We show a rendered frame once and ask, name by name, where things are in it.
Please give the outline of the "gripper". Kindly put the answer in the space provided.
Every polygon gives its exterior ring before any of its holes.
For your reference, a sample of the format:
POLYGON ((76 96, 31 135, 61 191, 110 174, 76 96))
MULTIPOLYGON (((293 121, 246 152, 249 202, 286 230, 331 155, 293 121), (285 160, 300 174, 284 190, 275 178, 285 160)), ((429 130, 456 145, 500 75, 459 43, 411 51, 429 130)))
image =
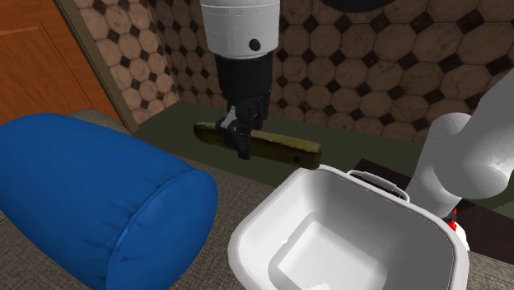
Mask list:
POLYGON ((219 87, 227 100, 227 115, 216 122, 217 133, 224 141, 236 141, 238 157, 249 160, 251 132, 261 130, 268 118, 273 54, 248 59, 216 54, 215 62, 219 87), (247 100, 258 96, 263 100, 247 100))

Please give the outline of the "olive green long brush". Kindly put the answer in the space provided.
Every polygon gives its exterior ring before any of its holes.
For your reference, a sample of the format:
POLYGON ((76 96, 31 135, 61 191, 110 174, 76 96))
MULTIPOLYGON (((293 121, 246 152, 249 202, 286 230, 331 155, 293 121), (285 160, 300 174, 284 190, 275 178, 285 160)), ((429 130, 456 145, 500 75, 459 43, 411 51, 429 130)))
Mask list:
MULTIPOLYGON (((204 143, 237 151, 236 141, 224 141, 217 133, 215 123, 198 122, 193 127, 196 138, 204 143)), ((309 140, 294 138, 260 130, 251 132, 250 157, 315 170, 320 165, 321 145, 309 140)))

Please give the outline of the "white plastic tub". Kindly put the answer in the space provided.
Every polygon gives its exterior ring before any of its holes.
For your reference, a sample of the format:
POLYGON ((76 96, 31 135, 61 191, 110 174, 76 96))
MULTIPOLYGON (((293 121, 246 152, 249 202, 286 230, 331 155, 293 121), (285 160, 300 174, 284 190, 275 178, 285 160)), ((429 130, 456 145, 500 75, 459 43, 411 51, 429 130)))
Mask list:
POLYGON ((245 290, 466 290, 468 252, 395 185, 322 165, 294 171, 232 233, 245 290))

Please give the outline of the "blue bolster pillow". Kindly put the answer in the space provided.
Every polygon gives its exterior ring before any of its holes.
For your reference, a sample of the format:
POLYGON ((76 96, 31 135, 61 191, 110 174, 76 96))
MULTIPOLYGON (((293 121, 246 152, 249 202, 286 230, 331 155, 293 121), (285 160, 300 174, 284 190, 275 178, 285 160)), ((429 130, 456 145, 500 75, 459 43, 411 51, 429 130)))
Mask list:
POLYGON ((92 290, 166 290, 216 208, 208 173, 127 134, 55 114, 0 125, 0 211, 92 290))

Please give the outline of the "orange wooden door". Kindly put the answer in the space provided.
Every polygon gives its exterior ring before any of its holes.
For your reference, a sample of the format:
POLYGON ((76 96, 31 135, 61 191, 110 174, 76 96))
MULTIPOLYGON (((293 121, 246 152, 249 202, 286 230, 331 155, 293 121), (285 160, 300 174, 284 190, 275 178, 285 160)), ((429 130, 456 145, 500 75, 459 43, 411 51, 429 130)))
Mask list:
POLYGON ((138 130, 73 0, 0 0, 0 125, 84 109, 138 130))

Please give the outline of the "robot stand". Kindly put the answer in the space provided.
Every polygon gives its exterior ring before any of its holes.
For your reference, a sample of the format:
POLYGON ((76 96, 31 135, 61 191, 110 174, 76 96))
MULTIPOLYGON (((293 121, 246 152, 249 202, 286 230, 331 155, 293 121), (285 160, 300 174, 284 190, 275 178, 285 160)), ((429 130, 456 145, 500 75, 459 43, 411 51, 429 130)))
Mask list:
MULTIPOLYGON (((378 175, 401 189, 406 189, 411 179, 366 159, 361 159, 354 169, 378 175)), ((465 199, 456 208, 456 221, 464 228, 471 251, 514 265, 513 219, 465 199)))

